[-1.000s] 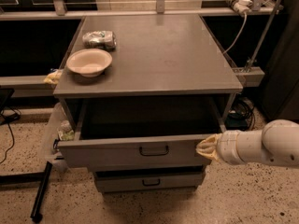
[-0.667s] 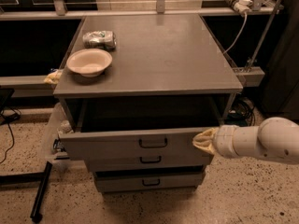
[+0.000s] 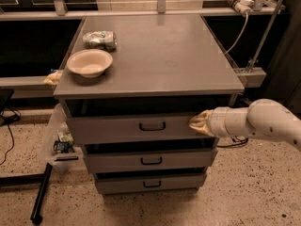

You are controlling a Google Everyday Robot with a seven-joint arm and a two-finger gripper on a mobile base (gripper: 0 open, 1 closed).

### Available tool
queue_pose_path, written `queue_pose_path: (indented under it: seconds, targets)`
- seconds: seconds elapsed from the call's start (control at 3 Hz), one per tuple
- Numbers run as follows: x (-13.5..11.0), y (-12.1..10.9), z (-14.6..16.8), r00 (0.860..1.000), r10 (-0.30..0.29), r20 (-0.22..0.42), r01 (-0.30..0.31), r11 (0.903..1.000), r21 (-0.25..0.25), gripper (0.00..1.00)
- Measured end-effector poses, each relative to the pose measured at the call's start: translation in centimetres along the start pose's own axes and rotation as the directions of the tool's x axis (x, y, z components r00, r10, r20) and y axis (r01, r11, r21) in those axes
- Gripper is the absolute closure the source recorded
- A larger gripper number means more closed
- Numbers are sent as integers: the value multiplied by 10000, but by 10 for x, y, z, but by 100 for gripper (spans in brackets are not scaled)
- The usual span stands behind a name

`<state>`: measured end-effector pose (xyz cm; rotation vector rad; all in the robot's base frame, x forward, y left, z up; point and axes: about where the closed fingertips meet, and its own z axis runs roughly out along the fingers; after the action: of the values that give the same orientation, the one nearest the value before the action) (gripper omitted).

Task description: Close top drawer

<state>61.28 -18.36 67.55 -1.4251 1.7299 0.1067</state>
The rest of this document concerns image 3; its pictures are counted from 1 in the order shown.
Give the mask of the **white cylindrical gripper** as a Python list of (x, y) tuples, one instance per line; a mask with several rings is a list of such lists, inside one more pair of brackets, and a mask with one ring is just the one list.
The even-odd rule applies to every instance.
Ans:
[(246, 108), (218, 107), (213, 111), (204, 110), (192, 117), (189, 127), (207, 136), (246, 137), (251, 133), (246, 116)]

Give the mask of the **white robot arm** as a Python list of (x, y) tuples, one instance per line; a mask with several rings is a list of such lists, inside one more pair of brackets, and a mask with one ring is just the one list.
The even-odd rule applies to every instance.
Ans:
[(205, 110), (189, 120), (189, 127), (210, 137), (285, 141), (301, 151), (301, 120), (270, 99), (254, 101), (249, 107)]

